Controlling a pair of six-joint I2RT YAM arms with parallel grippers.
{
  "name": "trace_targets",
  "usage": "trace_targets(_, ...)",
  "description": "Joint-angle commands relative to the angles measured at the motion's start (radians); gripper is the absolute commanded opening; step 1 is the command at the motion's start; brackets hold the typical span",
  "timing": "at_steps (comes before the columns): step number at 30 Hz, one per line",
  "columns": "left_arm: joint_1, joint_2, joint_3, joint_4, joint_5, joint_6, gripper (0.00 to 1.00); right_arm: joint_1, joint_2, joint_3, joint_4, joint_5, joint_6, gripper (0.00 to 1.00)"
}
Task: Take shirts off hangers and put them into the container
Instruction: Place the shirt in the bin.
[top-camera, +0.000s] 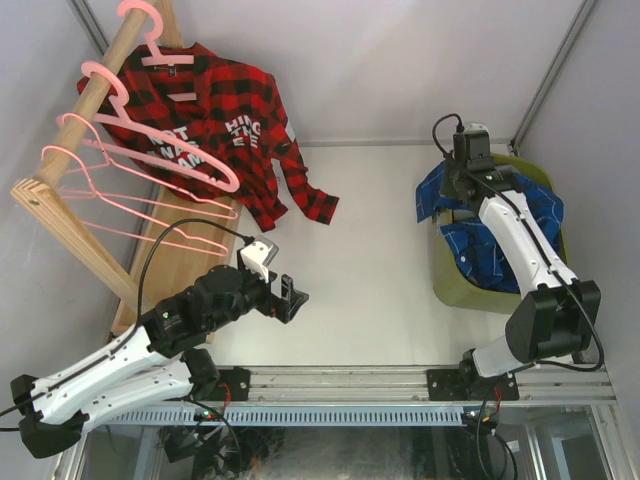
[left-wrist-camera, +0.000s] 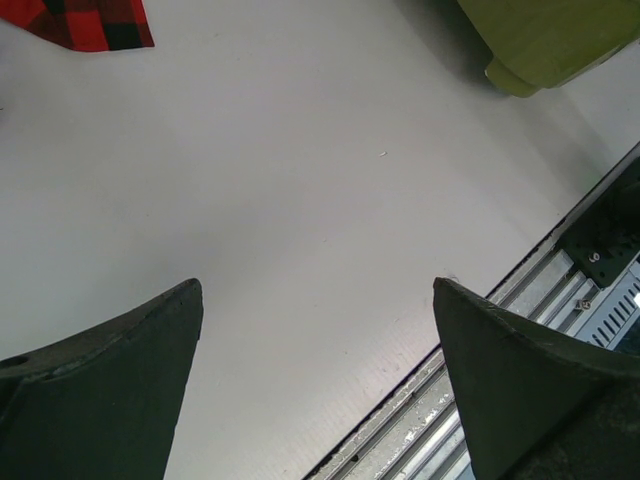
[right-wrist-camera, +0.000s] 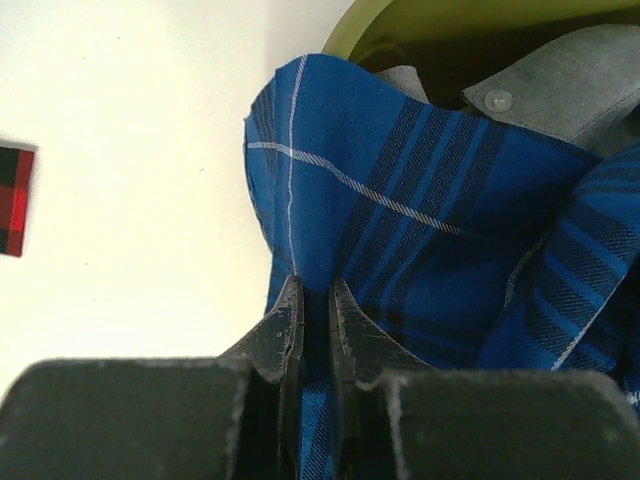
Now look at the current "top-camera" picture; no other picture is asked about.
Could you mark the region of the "red plaid shirt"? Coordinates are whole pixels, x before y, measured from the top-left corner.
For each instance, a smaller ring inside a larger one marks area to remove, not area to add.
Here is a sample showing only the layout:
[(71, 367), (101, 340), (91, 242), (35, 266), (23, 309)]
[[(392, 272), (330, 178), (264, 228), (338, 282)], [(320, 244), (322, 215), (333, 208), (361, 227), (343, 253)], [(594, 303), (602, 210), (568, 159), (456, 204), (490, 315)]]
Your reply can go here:
[(264, 231), (287, 211), (274, 169), (310, 220), (330, 224), (338, 198), (314, 188), (282, 103), (275, 77), (256, 66), (226, 59), (196, 43), (177, 49), (188, 65), (146, 66), (146, 45), (137, 46), (118, 77), (129, 93), (132, 121), (192, 144), (226, 164), (239, 180), (231, 198)]

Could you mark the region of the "blue plaid shirt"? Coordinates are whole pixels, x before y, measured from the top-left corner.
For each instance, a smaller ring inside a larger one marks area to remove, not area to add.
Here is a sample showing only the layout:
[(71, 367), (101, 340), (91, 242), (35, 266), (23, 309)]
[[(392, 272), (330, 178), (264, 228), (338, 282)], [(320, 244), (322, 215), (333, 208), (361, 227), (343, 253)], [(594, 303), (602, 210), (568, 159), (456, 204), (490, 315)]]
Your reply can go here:
[[(440, 162), (416, 188), (418, 222), (432, 219), (446, 209), (461, 210), (467, 215), (439, 232), (444, 236), (456, 266), (466, 280), (490, 291), (517, 294), (519, 288), (513, 270), (495, 237), (467, 205), (441, 194), (445, 163)], [(555, 251), (560, 250), (560, 232), (564, 220), (564, 203), (551, 189), (530, 177), (516, 173), (531, 213)]]

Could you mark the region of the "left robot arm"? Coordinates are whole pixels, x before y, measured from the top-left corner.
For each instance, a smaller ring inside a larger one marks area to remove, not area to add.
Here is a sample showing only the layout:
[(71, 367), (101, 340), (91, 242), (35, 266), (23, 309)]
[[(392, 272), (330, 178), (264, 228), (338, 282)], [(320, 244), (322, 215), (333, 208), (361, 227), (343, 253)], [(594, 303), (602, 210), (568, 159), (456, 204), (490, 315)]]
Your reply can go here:
[(46, 377), (15, 378), (10, 388), (22, 415), (23, 445), (34, 458), (44, 459), (137, 408), (169, 399), (211, 398), (219, 374), (201, 347), (206, 337), (251, 311), (287, 324), (308, 301), (288, 275), (281, 276), (281, 293), (274, 295), (276, 277), (216, 266), (75, 364)]

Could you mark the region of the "pink plastic hanger red shirt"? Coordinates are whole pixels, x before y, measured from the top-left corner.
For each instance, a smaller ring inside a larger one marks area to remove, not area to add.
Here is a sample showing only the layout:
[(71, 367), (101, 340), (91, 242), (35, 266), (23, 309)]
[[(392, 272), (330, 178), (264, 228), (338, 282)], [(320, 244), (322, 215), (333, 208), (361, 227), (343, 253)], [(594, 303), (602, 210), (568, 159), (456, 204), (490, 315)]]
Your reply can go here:
[(194, 65), (194, 55), (180, 52), (180, 46), (162, 47), (160, 45), (159, 41), (163, 38), (168, 23), (154, 3), (125, 0), (118, 4), (116, 12), (118, 16), (124, 18), (132, 10), (145, 13), (152, 22), (151, 29), (143, 34), (144, 43), (149, 51), (148, 55), (142, 58), (144, 67), (165, 67), (169, 73), (176, 74), (178, 67)]

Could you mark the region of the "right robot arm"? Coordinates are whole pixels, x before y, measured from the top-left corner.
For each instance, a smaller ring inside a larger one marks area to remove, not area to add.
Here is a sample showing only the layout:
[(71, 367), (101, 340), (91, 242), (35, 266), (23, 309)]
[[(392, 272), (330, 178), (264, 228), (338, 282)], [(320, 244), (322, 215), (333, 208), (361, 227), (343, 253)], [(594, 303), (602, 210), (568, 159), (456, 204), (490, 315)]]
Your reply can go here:
[(495, 382), (537, 365), (560, 366), (567, 355), (590, 345), (604, 348), (595, 329), (601, 293), (563, 262), (535, 221), (523, 187), (499, 170), (488, 132), (458, 125), (445, 157), (446, 184), (489, 229), (508, 261), (521, 302), (491, 344), (467, 351), (459, 364), (459, 385), (480, 399)]

